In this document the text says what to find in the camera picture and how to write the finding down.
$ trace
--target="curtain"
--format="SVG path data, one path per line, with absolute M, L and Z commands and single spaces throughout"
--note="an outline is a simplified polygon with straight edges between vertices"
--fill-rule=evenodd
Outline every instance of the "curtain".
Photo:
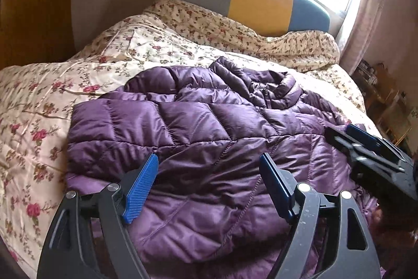
M 352 0 L 336 41 L 341 51 L 340 66 L 352 74 L 370 44 L 385 0 Z

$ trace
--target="red rose print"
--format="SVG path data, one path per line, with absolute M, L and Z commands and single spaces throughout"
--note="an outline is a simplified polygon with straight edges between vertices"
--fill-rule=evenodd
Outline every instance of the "red rose print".
M 19 127 L 20 127 L 20 123 L 11 124 L 10 125 L 10 130 L 12 131 L 12 134 L 16 134 L 16 131 L 19 129 Z
M 19 260 L 19 258 L 18 258 L 18 256 L 17 256 L 17 254 L 16 254 L 15 252 L 13 252 L 12 250 L 9 250 L 9 252 L 10 252 L 10 255 L 12 256 L 12 258 L 13 258 L 15 261 L 18 261 L 18 260 Z
M 39 204 L 28 204 L 27 208 L 26 208 L 26 213 L 28 214 L 28 216 L 30 216 L 31 218 L 37 218 L 40 214 L 40 207 Z
M 29 86 L 29 90 L 30 91 L 33 91 L 37 86 L 39 85 L 39 83 L 32 83 L 30 86 Z
M 41 129 L 37 132 L 34 132 L 32 135 L 32 141 L 41 141 L 47 137 L 47 131 L 45 129 Z
M 83 89 L 84 92 L 86 93 L 94 93 L 96 90 L 100 89 L 100 85 L 95 84 L 93 86 L 87 86 Z
M 59 87 L 61 87 L 64 83 L 62 82 L 55 82 L 52 84 L 52 89 L 57 90 Z

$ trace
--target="bed sheet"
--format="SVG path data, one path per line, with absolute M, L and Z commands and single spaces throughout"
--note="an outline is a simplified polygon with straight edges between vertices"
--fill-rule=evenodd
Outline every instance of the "bed sheet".
M 163 13 L 164 7 L 173 11 Z M 240 27 L 242 34 L 225 41 L 226 23 L 231 30 Z M 346 120 L 365 123 L 378 134 L 341 84 L 336 88 L 324 81 L 346 75 L 335 67 L 339 53 L 331 36 L 299 32 L 260 39 L 254 34 L 202 8 L 159 0 L 142 15 L 103 32 L 67 62 L 0 71 L 0 236 L 30 278 L 36 277 L 43 241 L 65 189 L 72 107 L 114 90 L 142 70 L 158 65 L 207 67 L 225 56 L 241 67 L 291 72 L 303 88 L 332 102 Z

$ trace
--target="purple puffer jacket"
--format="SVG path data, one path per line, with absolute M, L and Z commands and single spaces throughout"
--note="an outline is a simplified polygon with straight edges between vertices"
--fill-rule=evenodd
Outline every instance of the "purple puffer jacket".
M 336 108 L 290 74 L 239 69 L 225 58 L 208 69 L 155 67 L 75 106 L 68 186 L 99 191 L 155 152 L 158 176 L 129 226 L 150 276 L 263 279 L 289 231 L 258 172 L 263 152 L 319 192 L 350 190 L 365 216 L 376 205 L 325 142 L 329 124 L 344 124 Z

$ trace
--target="black mount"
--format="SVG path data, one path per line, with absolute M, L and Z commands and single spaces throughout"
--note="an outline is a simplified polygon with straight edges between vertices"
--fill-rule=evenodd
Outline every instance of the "black mount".
M 75 191 L 67 192 L 49 227 L 37 278 L 105 279 L 91 231 L 91 218 L 100 218 L 118 279 L 149 279 L 124 225 L 141 212 L 157 170 L 158 158 L 151 154 L 120 183 L 109 184 L 99 193 L 80 196 Z
M 353 181 L 381 204 L 407 212 L 418 209 L 418 169 L 399 148 L 352 124 L 345 132 L 325 128 L 325 139 L 346 155 Z
M 311 279 L 379 279 L 379 259 L 359 207 L 348 191 L 338 196 L 317 193 L 297 183 L 271 157 L 260 157 L 260 174 L 277 213 L 292 225 L 290 240 L 268 279 L 300 279 L 319 218 L 327 222 L 321 257 Z

